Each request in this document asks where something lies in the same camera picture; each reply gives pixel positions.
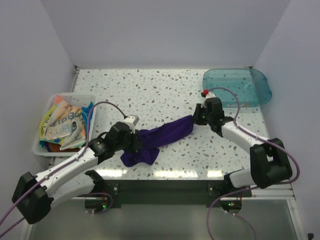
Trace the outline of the purple towel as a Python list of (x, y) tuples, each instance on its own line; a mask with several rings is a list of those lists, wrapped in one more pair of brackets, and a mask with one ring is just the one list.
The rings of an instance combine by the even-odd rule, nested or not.
[(163, 124), (153, 129), (142, 129), (138, 132), (138, 138), (142, 147), (133, 153), (125, 150), (120, 159), (130, 168), (139, 163), (153, 165), (156, 161), (160, 147), (175, 143), (187, 137), (193, 132), (194, 122), (191, 115)]

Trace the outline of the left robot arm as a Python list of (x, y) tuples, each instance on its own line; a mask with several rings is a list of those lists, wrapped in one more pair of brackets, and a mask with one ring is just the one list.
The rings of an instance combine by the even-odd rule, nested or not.
[(93, 138), (75, 155), (49, 170), (23, 174), (16, 185), (12, 202), (29, 224), (42, 220), (60, 199), (57, 190), (82, 172), (113, 157), (117, 151), (137, 150), (136, 125), (139, 118), (129, 115), (116, 122), (106, 134)]

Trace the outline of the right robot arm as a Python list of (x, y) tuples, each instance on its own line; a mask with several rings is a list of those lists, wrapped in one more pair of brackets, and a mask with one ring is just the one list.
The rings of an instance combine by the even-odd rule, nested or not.
[(250, 167), (227, 173), (219, 194), (235, 196), (240, 190), (256, 186), (265, 189), (289, 180), (293, 170), (278, 138), (267, 139), (242, 128), (234, 117), (225, 116), (222, 102), (217, 97), (198, 103), (192, 116), (194, 124), (210, 126), (212, 132), (235, 143), (249, 154)]

